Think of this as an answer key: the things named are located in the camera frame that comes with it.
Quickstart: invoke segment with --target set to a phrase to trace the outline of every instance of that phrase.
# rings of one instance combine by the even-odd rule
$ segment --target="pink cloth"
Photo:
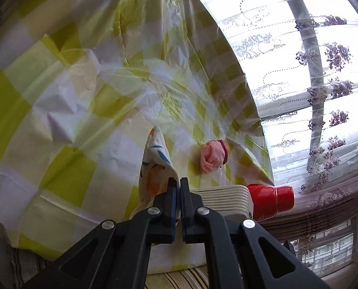
[[[201,147],[201,171],[203,174],[222,166],[226,153],[219,141],[211,140]]]

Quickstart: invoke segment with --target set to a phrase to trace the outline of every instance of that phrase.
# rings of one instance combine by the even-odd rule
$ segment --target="window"
[[[291,242],[297,258],[319,277],[358,258],[358,214],[340,225]]]
[[[348,191],[354,194],[358,13],[351,3],[201,1],[246,73],[262,119],[274,184],[291,185],[302,197],[356,179]],[[292,212],[304,210],[305,204],[299,203]]]

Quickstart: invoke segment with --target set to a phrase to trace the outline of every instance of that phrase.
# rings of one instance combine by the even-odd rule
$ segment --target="striped cushion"
[[[20,289],[30,278],[50,264],[37,254],[13,249],[14,288]],[[146,289],[208,289],[207,266],[176,272],[147,275]]]

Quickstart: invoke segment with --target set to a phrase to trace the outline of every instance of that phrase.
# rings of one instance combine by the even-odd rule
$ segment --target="yellow checkered fabric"
[[[55,259],[127,220],[156,125],[192,187],[272,183],[245,75],[199,0],[15,0],[0,26],[0,232]],[[210,139],[228,163],[201,175]],[[153,247],[149,273],[202,251]]]

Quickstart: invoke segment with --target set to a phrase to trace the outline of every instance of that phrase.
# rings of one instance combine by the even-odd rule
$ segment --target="blue print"
[[[160,151],[158,150],[157,153],[159,153],[160,157],[161,157],[164,161],[166,161],[168,164],[170,164],[170,161],[165,157],[165,155],[164,155],[162,152],[160,152]]]

